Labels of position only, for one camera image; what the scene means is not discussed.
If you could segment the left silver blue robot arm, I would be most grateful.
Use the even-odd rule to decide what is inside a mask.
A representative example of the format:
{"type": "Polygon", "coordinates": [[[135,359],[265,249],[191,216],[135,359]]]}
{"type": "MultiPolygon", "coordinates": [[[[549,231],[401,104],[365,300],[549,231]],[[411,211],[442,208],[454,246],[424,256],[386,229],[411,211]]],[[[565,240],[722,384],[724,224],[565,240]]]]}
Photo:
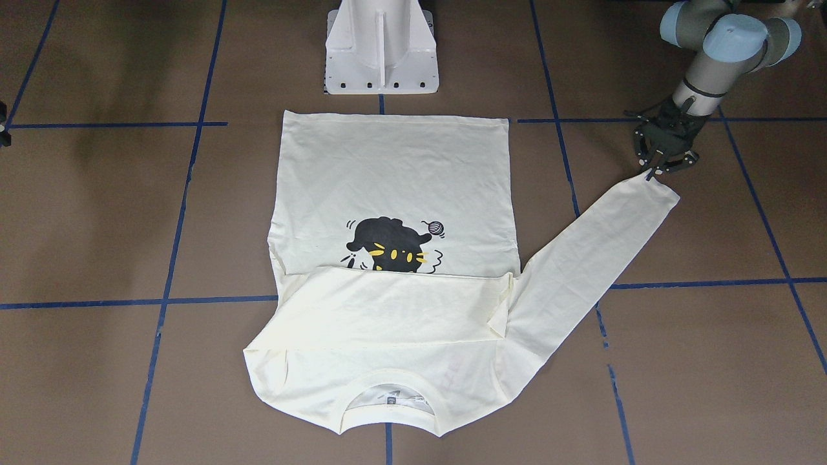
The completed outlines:
{"type": "Polygon", "coordinates": [[[744,74],[788,59],[802,41],[798,22],[757,19],[737,12],[736,1],[675,2],[662,16],[660,36],[695,56],[675,91],[628,116],[638,121],[633,150],[647,179],[694,167],[695,138],[744,74]]]}

